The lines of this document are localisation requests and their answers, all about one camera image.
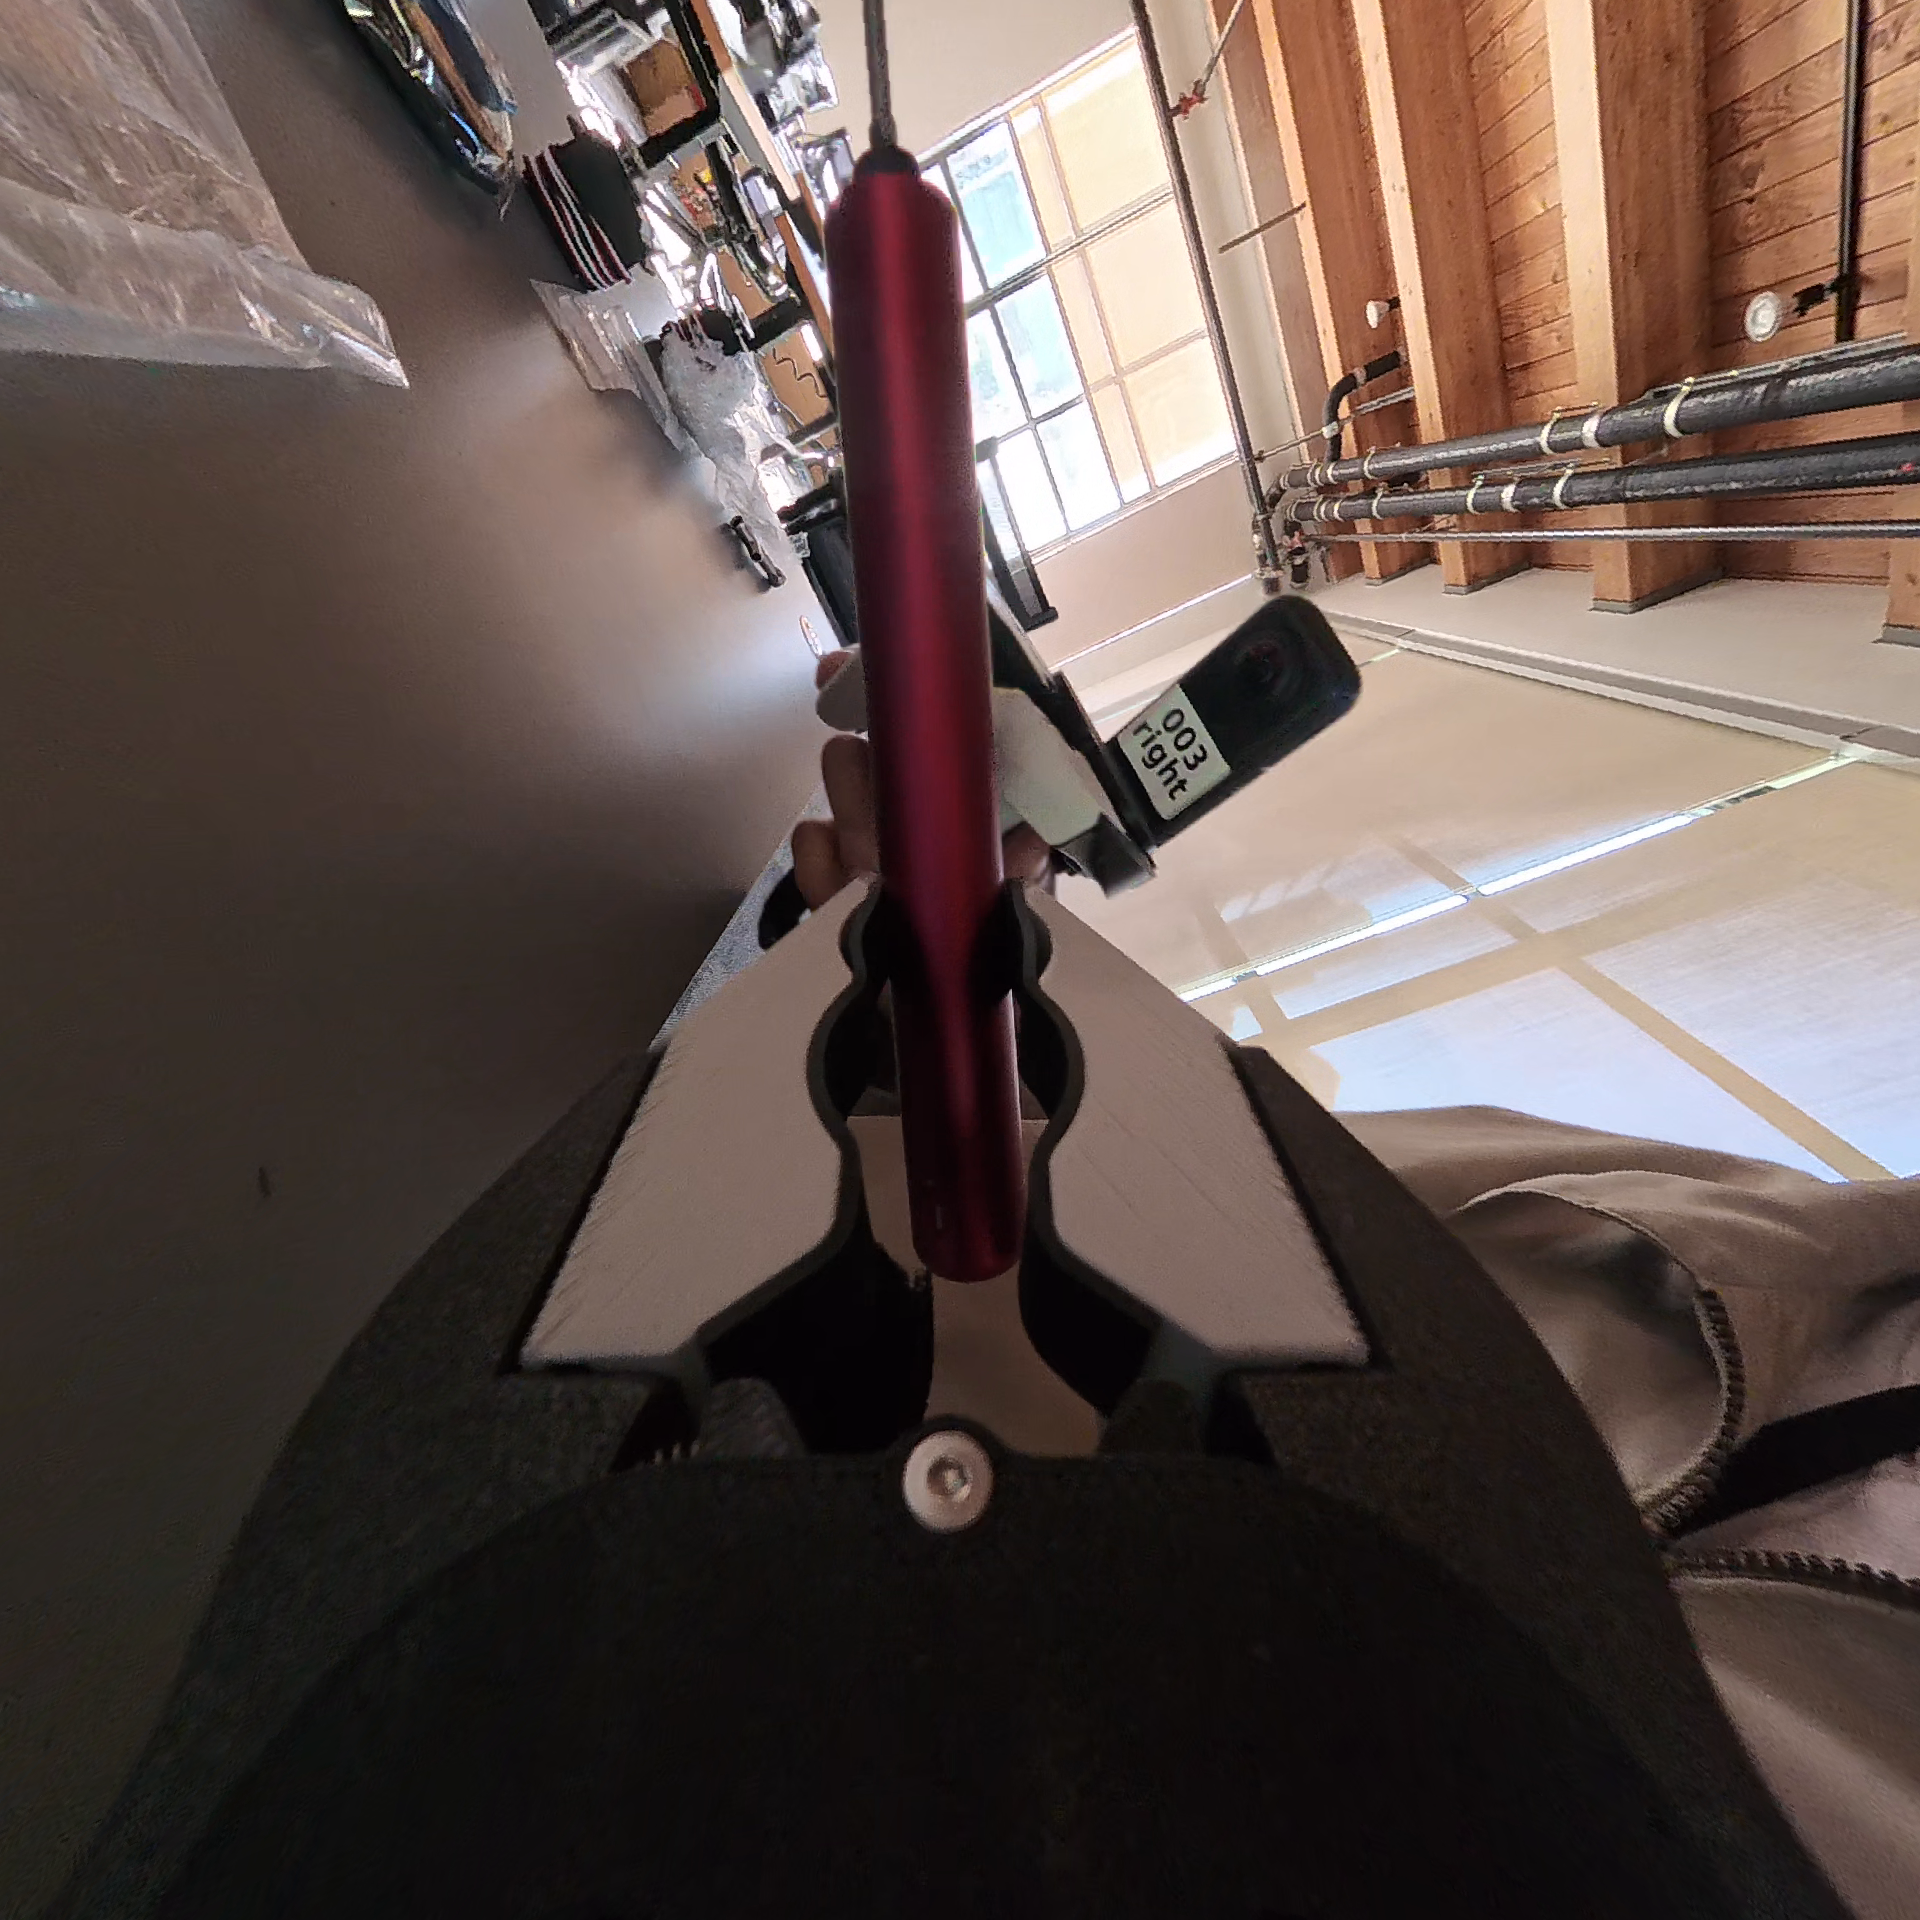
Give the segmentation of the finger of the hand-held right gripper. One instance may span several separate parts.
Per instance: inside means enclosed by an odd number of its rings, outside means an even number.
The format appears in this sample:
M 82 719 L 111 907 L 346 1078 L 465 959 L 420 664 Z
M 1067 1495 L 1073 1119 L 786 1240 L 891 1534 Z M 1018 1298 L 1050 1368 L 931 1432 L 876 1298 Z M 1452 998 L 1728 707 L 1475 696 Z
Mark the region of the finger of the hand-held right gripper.
M 992 691 L 992 756 L 999 835 L 1031 827 L 1050 847 L 1067 847 L 1098 824 L 1120 827 L 1086 756 L 1023 691 Z

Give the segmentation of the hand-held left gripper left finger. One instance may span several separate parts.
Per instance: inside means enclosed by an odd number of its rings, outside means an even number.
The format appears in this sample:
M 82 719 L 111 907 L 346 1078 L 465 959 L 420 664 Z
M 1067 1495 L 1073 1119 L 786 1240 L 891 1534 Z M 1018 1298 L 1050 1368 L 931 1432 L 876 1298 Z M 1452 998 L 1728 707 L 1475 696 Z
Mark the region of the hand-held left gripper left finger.
M 816 1363 L 916 1375 L 916 1288 L 879 1244 L 835 1030 L 873 1009 L 858 881 L 678 1023 L 521 1342 L 529 1372 Z

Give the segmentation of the person's right hand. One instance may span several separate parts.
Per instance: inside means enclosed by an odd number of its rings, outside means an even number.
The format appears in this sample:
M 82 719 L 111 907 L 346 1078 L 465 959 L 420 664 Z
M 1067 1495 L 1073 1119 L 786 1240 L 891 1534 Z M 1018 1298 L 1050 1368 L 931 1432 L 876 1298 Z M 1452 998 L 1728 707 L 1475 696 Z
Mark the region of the person's right hand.
M 865 736 L 828 736 L 823 796 L 828 815 L 799 820 L 788 844 L 794 881 L 807 912 L 828 905 L 849 884 L 880 873 L 873 745 Z

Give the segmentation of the red electric screwdriver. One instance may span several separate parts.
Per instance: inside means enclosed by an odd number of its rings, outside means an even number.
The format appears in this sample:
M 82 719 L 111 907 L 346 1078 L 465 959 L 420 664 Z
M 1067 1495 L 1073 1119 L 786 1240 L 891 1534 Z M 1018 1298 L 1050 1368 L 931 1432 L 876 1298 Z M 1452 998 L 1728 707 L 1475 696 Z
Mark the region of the red electric screwdriver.
M 871 143 L 828 220 L 855 622 L 879 809 L 905 1192 L 927 1270 L 1019 1263 L 1015 978 L 958 225 L 897 129 L 867 2 Z

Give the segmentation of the grey desk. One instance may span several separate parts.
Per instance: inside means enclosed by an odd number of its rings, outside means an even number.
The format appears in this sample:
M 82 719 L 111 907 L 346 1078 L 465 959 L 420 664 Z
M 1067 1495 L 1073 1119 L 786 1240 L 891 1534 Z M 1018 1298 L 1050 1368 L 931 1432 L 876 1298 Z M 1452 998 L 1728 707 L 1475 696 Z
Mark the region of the grey desk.
M 792 561 L 338 6 L 183 6 L 407 388 L 4 355 L 4 1915 L 346 1342 L 665 1019 L 816 784 Z

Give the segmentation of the person's beige jacket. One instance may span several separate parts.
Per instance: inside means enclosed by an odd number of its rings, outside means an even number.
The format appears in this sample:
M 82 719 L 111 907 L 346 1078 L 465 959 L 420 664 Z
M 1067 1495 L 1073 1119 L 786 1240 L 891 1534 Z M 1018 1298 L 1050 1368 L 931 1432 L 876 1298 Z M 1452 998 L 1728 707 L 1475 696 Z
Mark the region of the person's beige jacket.
M 1500 1110 L 1345 1119 L 1527 1320 L 1851 1915 L 1918 1915 L 1918 1195 Z

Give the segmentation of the large grid window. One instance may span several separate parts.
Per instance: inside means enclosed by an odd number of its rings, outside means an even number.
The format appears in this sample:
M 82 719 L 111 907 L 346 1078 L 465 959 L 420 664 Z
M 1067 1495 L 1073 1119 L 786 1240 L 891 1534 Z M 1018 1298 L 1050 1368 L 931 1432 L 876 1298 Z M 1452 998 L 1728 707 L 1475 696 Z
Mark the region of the large grid window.
M 1235 454 L 1137 32 L 921 161 L 958 217 L 976 473 L 1031 555 Z

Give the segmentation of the black ceiling pipe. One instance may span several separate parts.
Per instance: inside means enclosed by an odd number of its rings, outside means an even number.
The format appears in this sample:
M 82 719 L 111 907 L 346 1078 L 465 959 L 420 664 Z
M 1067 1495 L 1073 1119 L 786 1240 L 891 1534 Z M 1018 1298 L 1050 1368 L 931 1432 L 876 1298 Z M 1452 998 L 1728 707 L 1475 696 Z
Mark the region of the black ceiling pipe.
M 1747 497 L 1905 489 L 1918 478 L 1918 435 L 1842 439 L 1800 448 L 1711 456 L 1681 465 L 1535 471 L 1466 487 L 1375 487 L 1359 495 L 1288 495 L 1288 529 L 1460 520 L 1527 512 L 1586 512 Z
M 1367 487 L 1443 468 L 1479 471 L 1651 442 L 1688 442 L 1744 426 L 1847 415 L 1918 399 L 1918 346 L 1887 336 L 1758 369 L 1691 376 L 1635 401 L 1555 411 L 1466 439 L 1375 448 L 1350 459 L 1282 468 L 1271 503 L 1291 492 Z

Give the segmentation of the crinkled clear plastic bag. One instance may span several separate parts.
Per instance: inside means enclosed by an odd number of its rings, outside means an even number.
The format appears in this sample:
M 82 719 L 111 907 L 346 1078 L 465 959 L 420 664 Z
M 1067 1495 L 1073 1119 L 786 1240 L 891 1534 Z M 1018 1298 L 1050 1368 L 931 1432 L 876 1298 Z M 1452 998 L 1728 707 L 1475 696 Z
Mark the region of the crinkled clear plastic bag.
M 3 6 L 8 353 L 344 371 L 406 388 L 311 272 L 179 6 Z

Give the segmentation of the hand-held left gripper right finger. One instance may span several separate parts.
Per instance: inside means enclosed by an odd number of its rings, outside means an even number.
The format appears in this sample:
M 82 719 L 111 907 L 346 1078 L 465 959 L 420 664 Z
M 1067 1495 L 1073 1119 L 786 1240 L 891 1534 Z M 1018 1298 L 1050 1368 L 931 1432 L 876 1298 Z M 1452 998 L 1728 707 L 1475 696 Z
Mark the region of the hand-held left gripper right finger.
M 1018 907 L 1048 1104 L 1019 1312 L 1048 1368 L 1070 1387 L 1367 1368 L 1227 1039 L 1050 897 Z

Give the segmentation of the crumpled clear plastic wrap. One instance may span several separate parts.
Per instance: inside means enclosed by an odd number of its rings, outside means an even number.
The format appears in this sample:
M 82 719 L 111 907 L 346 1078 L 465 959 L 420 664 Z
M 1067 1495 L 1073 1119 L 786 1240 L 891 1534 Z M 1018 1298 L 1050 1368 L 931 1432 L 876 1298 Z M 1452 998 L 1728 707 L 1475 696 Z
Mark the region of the crumpled clear plastic wrap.
M 668 323 L 656 343 L 668 406 L 713 467 L 722 503 L 742 518 L 771 518 L 762 471 L 784 465 L 792 446 L 766 411 L 758 361 L 728 353 L 691 318 Z

